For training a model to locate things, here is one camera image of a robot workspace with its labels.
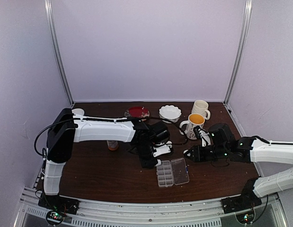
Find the clear plastic pill organizer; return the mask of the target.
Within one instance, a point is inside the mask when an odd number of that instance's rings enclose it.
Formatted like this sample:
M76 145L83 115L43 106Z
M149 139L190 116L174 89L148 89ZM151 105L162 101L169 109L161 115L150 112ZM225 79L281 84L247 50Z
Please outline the clear plastic pill organizer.
M160 165L156 166L156 175L160 188L189 183L188 168L183 157L161 161Z

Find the small white bottle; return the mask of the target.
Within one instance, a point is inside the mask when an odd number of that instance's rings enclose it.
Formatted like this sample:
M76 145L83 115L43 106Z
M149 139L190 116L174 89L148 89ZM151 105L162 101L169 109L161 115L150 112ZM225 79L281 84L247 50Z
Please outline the small white bottle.
M158 159L157 161L158 161L158 163L156 164L156 166L160 166L161 165L161 160Z

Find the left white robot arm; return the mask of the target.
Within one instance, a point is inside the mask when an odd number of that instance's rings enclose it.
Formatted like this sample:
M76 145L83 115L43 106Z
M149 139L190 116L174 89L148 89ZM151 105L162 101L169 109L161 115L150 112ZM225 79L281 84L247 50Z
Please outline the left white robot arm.
M70 160L74 143L120 141L137 151L141 166L151 169L161 164L159 156L172 152L170 133L164 122L147 124L142 118L103 118L75 114L63 109L49 127L46 141L44 201L53 210L63 205L59 194L64 165Z

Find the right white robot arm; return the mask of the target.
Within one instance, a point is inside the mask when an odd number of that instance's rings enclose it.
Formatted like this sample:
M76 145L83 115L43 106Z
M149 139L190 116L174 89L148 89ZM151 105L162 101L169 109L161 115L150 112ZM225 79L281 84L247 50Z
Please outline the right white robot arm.
M261 198L293 188L293 142L268 141L259 136L236 140L225 123L214 124L207 131L196 126L193 132L202 140L202 144L184 151L184 156L193 162L229 159L242 163L271 162L292 165L288 170L248 181L243 194L237 200L240 208L247 209L255 202L256 197Z

